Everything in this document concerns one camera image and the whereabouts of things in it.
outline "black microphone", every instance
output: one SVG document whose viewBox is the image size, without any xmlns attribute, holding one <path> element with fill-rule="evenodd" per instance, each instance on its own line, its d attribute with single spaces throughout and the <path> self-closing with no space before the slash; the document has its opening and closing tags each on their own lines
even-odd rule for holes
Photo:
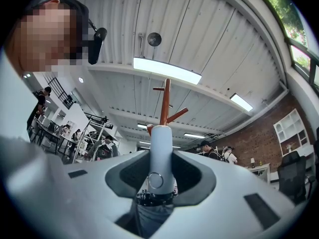
<svg viewBox="0 0 319 239">
<path fill-rule="evenodd" d="M 101 52 L 103 41 L 106 37 L 107 30 L 103 27 L 99 28 L 92 41 L 89 41 L 89 63 L 94 65 L 98 62 L 98 58 Z"/>
</svg>

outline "round ceiling lamp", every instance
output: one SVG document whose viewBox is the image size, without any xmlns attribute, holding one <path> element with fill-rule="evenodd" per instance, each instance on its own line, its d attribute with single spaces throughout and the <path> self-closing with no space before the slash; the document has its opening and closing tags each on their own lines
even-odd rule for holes
<svg viewBox="0 0 319 239">
<path fill-rule="evenodd" d="M 150 46 L 157 47 L 161 43 L 161 36 L 159 33 L 150 33 L 148 35 L 148 43 Z"/>
</svg>

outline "white shirt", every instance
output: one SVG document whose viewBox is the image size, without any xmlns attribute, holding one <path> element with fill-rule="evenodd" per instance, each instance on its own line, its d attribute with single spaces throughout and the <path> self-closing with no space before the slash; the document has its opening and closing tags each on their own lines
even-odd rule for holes
<svg viewBox="0 0 319 239">
<path fill-rule="evenodd" d="M 0 51 L 0 136 L 30 142 L 26 122 L 37 104 L 36 97 Z"/>
<path fill-rule="evenodd" d="M 224 158 L 228 160 L 229 164 L 235 164 L 237 162 L 237 157 L 233 153 L 229 154 L 228 152 L 224 154 Z"/>
</svg>

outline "table lamp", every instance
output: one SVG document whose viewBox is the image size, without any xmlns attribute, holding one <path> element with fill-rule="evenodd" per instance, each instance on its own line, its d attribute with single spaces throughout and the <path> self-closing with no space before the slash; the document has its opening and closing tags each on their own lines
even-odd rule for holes
<svg viewBox="0 0 319 239">
<path fill-rule="evenodd" d="M 255 165 L 254 165 L 255 159 L 253 157 L 250 159 L 250 163 L 251 163 L 251 168 L 255 168 Z"/>
</svg>

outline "brick wall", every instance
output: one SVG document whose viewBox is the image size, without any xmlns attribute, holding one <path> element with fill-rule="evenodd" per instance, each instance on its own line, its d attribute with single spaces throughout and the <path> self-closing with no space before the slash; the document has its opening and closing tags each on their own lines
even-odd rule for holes
<svg viewBox="0 0 319 239">
<path fill-rule="evenodd" d="M 253 157 L 257 163 L 259 160 L 263 164 L 270 163 L 271 172 L 275 172 L 281 164 L 282 154 L 273 125 L 293 109 L 297 109 L 307 130 L 310 143 L 313 144 L 314 134 L 303 109 L 294 96 L 287 94 L 262 117 L 240 131 L 213 142 L 212 146 L 232 146 L 235 148 L 233 153 L 237 157 L 239 165 L 250 166 L 250 158 Z"/>
</svg>

